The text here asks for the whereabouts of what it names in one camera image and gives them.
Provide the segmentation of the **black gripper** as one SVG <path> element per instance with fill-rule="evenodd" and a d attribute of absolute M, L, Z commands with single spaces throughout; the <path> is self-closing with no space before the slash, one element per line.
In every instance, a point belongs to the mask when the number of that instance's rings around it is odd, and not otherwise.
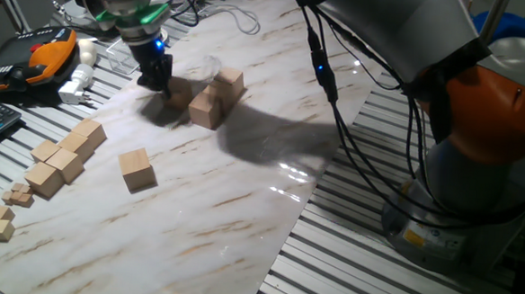
<path fill-rule="evenodd" d="M 150 38 L 129 47 L 142 72 L 138 78 L 138 85 L 148 90 L 156 89 L 165 98 L 171 98 L 172 93 L 168 85 L 172 79 L 173 56 L 166 53 L 166 46 L 162 40 Z"/>

